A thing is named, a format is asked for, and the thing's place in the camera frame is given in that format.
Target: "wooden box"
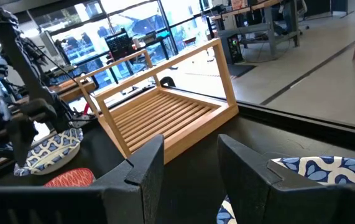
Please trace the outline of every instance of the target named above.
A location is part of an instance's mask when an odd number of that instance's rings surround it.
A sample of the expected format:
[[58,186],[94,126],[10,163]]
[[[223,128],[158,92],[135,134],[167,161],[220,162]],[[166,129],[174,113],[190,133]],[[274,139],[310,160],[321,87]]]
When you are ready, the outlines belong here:
[[[210,47],[214,50],[227,102],[211,100],[196,94],[183,93],[160,86],[157,73]],[[123,80],[120,84],[97,95],[95,100],[99,104],[102,114],[97,111],[87,92],[82,90],[87,96],[86,100],[92,110],[98,116],[100,124],[125,158],[156,134],[163,134],[165,163],[168,163],[238,114],[226,59],[219,39],[211,40],[189,52],[177,55],[156,67],[152,67],[146,50],[115,63],[121,63],[138,54],[145,55],[149,69],[140,75]],[[113,64],[88,75],[94,75],[110,66]],[[107,98],[150,77],[155,79],[156,88],[108,110],[104,102]]]

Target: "computer tower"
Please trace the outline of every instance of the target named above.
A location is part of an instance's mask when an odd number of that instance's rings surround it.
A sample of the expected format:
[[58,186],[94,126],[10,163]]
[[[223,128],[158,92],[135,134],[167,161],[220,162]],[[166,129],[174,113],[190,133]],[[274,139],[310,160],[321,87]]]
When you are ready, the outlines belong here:
[[238,34],[221,38],[224,55],[228,64],[234,64],[243,61],[241,46],[239,45]]

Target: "red object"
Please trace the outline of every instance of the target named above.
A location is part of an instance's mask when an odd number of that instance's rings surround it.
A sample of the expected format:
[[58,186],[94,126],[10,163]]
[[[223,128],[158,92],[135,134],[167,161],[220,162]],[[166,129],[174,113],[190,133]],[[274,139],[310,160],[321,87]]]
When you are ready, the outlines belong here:
[[83,110],[83,114],[88,114],[88,110],[90,108],[90,105],[88,103],[86,103],[85,109]]
[[45,187],[87,187],[93,183],[93,177],[87,168],[73,169],[54,178]]

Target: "floor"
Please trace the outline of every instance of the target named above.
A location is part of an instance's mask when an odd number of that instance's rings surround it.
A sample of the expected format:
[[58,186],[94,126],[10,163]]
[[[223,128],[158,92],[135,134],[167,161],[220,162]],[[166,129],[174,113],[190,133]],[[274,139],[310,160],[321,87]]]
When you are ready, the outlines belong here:
[[[333,17],[301,22],[300,46],[294,47],[293,41],[280,44],[277,60],[270,60],[267,44],[242,48],[246,59],[243,64],[257,67],[242,77],[232,78],[237,100],[355,124],[355,61],[352,60],[355,1],[350,2],[350,10],[354,12],[348,16],[336,13]],[[208,63],[206,57],[204,53],[202,57],[185,61],[179,71],[160,75],[171,76],[179,88],[224,96],[217,66],[215,62]],[[330,58],[326,65],[273,98],[277,92]]]

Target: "black table surface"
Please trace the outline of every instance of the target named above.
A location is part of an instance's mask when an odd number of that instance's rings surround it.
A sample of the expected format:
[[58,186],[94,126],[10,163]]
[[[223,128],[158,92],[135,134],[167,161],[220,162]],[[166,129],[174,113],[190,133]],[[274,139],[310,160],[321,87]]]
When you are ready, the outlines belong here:
[[[28,177],[14,177],[8,173],[0,178],[0,185],[44,185],[76,167],[87,167],[99,178],[124,160],[97,121],[85,126],[83,132],[79,153],[60,170]],[[218,167],[218,134],[228,134],[269,159],[321,155],[355,158],[355,151],[350,149],[237,115],[165,166],[158,223],[216,222],[219,206],[226,196]]]

